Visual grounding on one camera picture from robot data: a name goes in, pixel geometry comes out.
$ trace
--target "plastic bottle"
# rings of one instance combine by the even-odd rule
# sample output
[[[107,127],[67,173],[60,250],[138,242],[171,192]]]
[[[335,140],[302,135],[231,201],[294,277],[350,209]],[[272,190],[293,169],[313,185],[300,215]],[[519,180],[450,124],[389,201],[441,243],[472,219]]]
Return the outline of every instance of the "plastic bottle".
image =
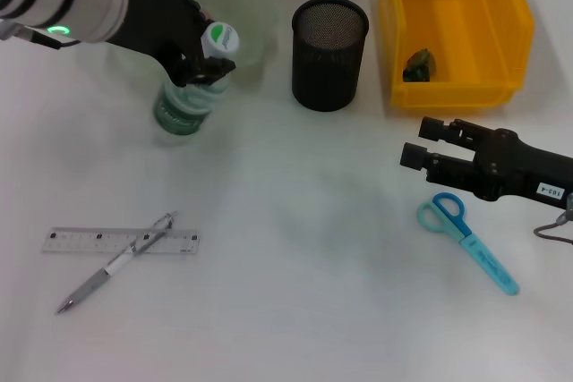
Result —
[[[233,60],[239,49],[239,37],[231,26],[223,22],[209,25],[201,37],[205,58]],[[224,97],[229,76],[211,84],[190,84],[177,87],[165,79],[159,89],[153,114],[158,124],[169,134],[189,136],[196,133],[205,119]]]

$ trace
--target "mechanical pen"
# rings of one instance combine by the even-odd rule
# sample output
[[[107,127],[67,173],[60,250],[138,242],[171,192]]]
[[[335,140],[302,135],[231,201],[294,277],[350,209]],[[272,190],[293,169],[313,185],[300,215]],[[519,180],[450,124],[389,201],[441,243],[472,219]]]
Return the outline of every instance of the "mechanical pen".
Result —
[[[170,230],[175,220],[176,212],[166,214],[161,217],[152,227],[154,230]],[[121,252],[111,259],[103,268],[98,270],[90,279],[84,282],[77,290],[70,294],[58,308],[57,313],[64,313],[84,301],[90,294],[96,291],[101,285],[109,280],[117,271],[138,255],[145,252],[150,246],[167,234],[167,231],[157,233],[152,239],[145,242],[145,245],[138,248],[135,239],[127,245]]]

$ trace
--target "scissors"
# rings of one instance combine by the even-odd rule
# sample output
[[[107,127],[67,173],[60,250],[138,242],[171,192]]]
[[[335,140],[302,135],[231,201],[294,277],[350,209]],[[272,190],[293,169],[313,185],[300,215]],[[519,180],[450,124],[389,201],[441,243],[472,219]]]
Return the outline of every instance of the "scissors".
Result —
[[[452,215],[441,204],[442,200],[452,200],[458,205],[459,214]],[[440,220],[439,224],[434,224],[426,219],[428,211],[433,212]],[[516,295],[519,286],[501,263],[493,257],[493,254],[483,244],[467,224],[464,222],[466,207],[461,199],[449,193],[442,192],[436,194],[432,201],[426,201],[418,208],[418,223],[426,230],[433,233],[445,233],[458,241],[475,262],[487,273],[491,279],[507,295]]]

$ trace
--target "yellow plastic bin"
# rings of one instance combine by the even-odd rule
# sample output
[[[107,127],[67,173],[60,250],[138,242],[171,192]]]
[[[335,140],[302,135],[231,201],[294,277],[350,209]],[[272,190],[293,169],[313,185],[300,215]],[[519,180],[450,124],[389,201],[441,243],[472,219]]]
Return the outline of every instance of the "yellow plastic bin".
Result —
[[[379,0],[391,103],[406,108],[491,107],[523,86],[534,33],[526,0]],[[428,48],[430,82],[403,82]]]

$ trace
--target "clear plastic ruler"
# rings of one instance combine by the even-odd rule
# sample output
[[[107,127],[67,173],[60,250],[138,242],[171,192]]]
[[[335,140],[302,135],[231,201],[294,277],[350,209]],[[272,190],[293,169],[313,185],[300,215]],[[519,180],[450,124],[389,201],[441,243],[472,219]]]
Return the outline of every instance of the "clear plastic ruler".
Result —
[[[116,254],[137,239],[140,246],[163,230],[121,228],[53,228],[44,241],[44,252],[90,252]],[[195,230],[168,230],[154,243],[149,254],[195,254],[199,249]]]

